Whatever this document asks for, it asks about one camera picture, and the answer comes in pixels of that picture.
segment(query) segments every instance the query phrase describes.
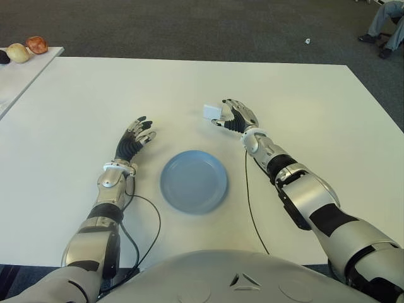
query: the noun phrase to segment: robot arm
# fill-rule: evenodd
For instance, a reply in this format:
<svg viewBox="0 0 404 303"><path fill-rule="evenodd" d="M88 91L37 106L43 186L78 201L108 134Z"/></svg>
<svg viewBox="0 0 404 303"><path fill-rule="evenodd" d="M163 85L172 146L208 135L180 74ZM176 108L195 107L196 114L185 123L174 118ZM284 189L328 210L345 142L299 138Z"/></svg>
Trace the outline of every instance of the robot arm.
<svg viewBox="0 0 404 303"><path fill-rule="evenodd" d="M118 143L115 159L104 165L104 173L97 181L97 200L67 245L62 268L5 302L97 300L102 279L113 278L119 268L119 224L123 219L126 178L134 178L136 173L136 164L130 161L156 135L142 134L152 125L145 119L140 117L129 125Z"/></svg>
<svg viewBox="0 0 404 303"><path fill-rule="evenodd" d="M245 149L270 178L287 213L298 228L316 234L347 284L380 302L402 299L404 250L370 223L343 212L331 186L275 145L244 104L223 102L234 118L212 123L242 133Z"/></svg>

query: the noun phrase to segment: small white box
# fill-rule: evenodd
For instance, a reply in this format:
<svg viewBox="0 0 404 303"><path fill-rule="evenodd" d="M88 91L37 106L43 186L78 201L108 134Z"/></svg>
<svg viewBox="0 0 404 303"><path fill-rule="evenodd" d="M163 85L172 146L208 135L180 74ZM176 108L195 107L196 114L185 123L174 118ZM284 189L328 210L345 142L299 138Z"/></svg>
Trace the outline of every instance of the small white box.
<svg viewBox="0 0 404 303"><path fill-rule="evenodd" d="M203 117L207 120L220 119L222 116L222 108L210 105L203 106Z"/></svg>

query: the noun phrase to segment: person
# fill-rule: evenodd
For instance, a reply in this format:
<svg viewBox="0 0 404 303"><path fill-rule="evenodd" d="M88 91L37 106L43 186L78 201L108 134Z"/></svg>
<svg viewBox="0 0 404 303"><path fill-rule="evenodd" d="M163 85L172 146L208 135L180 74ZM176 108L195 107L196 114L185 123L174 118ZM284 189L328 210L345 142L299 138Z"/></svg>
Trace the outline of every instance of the person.
<svg viewBox="0 0 404 303"><path fill-rule="evenodd" d="M390 1L384 3L376 13L373 19L371 27L367 31L367 34L360 36L359 41L367 43L375 43L384 22L388 18L399 18L396 30L390 37L384 48L380 51L379 57L387 59L391 56L391 53L395 51L400 43L404 40L404 2L403 1Z"/></svg>

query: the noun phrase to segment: robotic finger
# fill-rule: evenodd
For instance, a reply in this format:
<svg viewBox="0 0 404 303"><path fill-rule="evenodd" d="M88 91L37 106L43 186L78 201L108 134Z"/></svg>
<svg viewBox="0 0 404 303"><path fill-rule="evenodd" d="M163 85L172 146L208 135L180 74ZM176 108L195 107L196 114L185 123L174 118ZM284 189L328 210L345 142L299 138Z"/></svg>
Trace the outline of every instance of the robotic finger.
<svg viewBox="0 0 404 303"><path fill-rule="evenodd" d="M233 117L232 119L226 120L214 119L211 121L214 125L239 133L258 127L256 116L252 110L246 107L242 102L233 99L225 99L222 100L222 102L230 108Z"/></svg>
<svg viewBox="0 0 404 303"><path fill-rule="evenodd" d="M140 117L128 126L118 143L115 160L130 162L147 143L156 137L154 131L141 135L143 131L150 129L153 123L145 120L146 116Z"/></svg>

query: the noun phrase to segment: gray carpet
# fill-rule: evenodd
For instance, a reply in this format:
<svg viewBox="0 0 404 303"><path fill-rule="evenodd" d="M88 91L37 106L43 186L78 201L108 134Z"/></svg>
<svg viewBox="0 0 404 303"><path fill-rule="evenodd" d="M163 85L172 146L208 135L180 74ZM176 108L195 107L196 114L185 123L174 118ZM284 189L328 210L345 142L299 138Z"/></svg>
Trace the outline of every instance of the gray carpet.
<svg viewBox="0 0 404 303"><path fill-rule="evenodd" d="M51 46L64 46L63 56L345 64L404 129L404 47L381 60L376 45L357 40L366 33L376 3L2 0L0 5L1 46L42 35ZM389 21L384 31L394 29ZM327 273L324 266L314 269ZM23 270L13 294L47 272Z"/></svg>

